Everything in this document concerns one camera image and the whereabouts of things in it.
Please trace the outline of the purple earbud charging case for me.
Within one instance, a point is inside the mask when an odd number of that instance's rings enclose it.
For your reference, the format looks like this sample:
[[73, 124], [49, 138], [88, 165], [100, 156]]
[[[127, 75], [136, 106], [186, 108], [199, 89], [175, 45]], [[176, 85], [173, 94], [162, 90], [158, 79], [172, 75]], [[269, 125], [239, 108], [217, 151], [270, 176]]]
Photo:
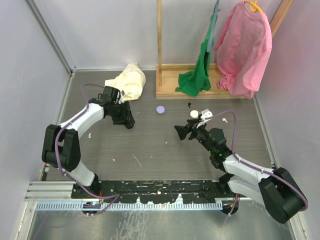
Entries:
[[165, 107], [162, 106], [162, 105], [159, 105], [159, 106], [156, 107], [156, 113], [159, 114], [159, 115], [164, 114], [165, 111], [166, 111], [166, 109], [165, 109]]

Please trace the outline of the cream cloth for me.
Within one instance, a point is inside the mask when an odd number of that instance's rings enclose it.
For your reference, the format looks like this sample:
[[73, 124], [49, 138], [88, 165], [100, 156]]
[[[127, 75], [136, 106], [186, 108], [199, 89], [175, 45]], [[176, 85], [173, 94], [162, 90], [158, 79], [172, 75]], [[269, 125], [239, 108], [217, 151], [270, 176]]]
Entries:
[[146, 84], [146, 76], [136, 62], [130, 63], [114, 79], [104, 81], [104, 86], [118, 89], [124, 102], [138, 100]]

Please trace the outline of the black earbud charging case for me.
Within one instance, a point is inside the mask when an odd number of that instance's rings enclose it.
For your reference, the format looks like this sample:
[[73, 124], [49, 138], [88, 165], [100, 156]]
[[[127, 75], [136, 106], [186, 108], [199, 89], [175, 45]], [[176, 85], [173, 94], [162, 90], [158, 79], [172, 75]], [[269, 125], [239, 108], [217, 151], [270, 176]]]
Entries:
[[132, 129], [132, 128], [134, 127], [134, 124], [133, 124], [133, 123], [127, 123], [127, 124], [125, 125], [125, 127], [126, 127], [127, 129]]

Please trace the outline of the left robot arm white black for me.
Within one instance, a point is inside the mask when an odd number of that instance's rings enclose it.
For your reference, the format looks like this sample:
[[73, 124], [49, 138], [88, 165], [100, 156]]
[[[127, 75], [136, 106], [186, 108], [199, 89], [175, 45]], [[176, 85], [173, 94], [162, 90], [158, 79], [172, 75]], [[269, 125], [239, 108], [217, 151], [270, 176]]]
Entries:
[[82, 192], [88, 198], [95, 198], [100, 193], [98, 177], [81, 161], [80, 139], [95, 123], [105, 117], [111, 117], [114, 125], [122, 125], [132, 129], [135, 120], [130, 103], [124, 99], [124, 91], [112, 86], [105, 86], [97, 97], [85, 97], [85, 106], [71, 119], [51, 124], [45, 130], [42, 161], [59, 169], [79, 183]]

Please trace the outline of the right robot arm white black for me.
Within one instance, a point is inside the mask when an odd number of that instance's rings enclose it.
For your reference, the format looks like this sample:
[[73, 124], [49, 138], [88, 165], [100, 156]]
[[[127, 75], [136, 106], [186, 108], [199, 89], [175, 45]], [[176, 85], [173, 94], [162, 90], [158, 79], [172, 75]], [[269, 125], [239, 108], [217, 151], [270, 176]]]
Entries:
[[308, 208], [305, 195], [285, 168], [264, 168], [233, 153], [222, 129], [206, 130], [206, 125], [196, 119], [174, 128], [180, 140], [197, 140], [209, 152], [212, 165], [225, 173], [219, 178], [219, 191], [223, 196], [248, 197], [263, 205], [281, 224]]

